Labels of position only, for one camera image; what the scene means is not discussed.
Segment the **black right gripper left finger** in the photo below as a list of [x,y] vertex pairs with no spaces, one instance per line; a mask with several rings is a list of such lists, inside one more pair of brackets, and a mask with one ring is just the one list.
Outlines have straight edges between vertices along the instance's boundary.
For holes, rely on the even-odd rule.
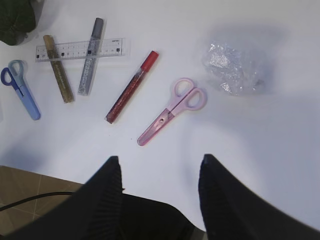
[[111,156],[81,188],[5,240],[114,240],[123,199],[122,173]]

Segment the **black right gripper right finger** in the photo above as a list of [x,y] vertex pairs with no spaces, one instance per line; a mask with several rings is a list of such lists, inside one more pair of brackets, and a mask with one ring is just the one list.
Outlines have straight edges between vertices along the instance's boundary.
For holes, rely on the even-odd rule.
[[200,210],[210,240],[318,240],[316,230],[280,211],[233,176],[212,154],[200,166]]

